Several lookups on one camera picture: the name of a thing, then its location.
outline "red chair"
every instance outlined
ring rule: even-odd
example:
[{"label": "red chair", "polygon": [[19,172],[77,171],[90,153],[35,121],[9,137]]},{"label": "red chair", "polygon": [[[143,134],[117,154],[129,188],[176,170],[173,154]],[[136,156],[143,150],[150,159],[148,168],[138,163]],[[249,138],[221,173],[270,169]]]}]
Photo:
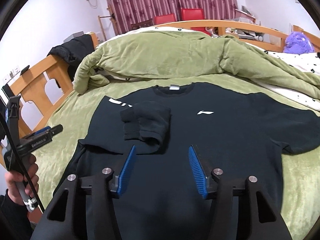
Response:
[{"label": "red chair", "polygon": [[172,23],[172,22],[176,22],[176,17],[174,16],[174,13],[155,16],[153,17],[153,22],[155,25],[163,24],[163,23]]},{"label": "red chair", "polygon": [[[204,20],[204,11],[203,9],[185,9],[181,8],[181,17],[182,21],[194,21],[194,20]],[[211,36],[209,32],[205,30],[205,27],[194,27],[191,30],[203,32]]]}]

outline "purple plush toy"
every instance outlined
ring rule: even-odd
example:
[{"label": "purple plush toy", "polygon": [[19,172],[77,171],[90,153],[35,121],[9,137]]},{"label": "purple plush toy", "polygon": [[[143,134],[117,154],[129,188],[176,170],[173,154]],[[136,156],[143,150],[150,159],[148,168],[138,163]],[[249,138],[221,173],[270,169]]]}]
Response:
[{"label": "purple plush toy", "polygon": [[304,54],[315,52],[310,40],[301,32],[292,32],[285,39],[284,53]]}]

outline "metal screw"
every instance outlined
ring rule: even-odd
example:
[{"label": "metal screw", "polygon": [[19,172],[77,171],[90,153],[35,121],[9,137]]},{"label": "metal screw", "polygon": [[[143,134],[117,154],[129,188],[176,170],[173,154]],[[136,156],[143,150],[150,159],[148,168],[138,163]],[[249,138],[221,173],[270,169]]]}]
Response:
[{"label": "metal screw", "polygon": [[251,181],[251,182],[257,182],[258,179],[257,179],[257,177],[255,177],[255,176],[250,176],[250,177],[249,177],[249,181]]},{"label": "metal screw", "polygon": [[111,169],[110,168],[104,168],[103,170],[102,170],[102,173],[103,174],[109,174],[109,173],[111,173]]},{"label": "metal screw", "polygon": [[68,179],[69,181],[73,181],[73,180],[76,179],[76,177],[77,177],[76,175],[70,174],[67,179]]},{"label": "metal screw", "polygon": [[214,174],[221,175],[223,173],[222,169],[216,168],[213,170]]}]

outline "clothing label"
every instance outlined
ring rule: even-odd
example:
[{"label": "clothing label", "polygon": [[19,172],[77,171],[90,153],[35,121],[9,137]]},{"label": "clothing label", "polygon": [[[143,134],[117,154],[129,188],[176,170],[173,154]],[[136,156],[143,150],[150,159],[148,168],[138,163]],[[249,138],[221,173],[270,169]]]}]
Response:
[{"label": "clothing label", "polygon": [[180,87],[178,85],[170,85],[169,90],[179,90]]}]

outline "person's arm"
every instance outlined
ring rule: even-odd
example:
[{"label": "person's arm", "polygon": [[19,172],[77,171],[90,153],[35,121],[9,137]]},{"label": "person's arm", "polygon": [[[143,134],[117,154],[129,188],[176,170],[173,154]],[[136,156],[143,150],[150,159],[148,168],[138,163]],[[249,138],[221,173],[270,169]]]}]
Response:
[{"label": "person's arm", "polygon": [[[39,177],[36,175],[38,165],[35,164],[35,162],[36,157],[31,155],[31,166],[28,170],[28,173],[33,182],[33,185],[35,186],[36,191],[38,191]],[[23,203],[23,200],[15,184],[15,182],[22,182],[23,180],[26,181],[26,178],[16,171],[7,172],[4,177],[8,189],[5,196],[0,196],[1,211],[6,216],[7,220],[12,225],[14,230],[18,233],[21,240],[29,240],[32,235],[32,229],[30,221],[27,217],[28,210]],[[27,195],[30,195],[30,197],[34,197],[30,185],[27,185],[26,193]]]}]

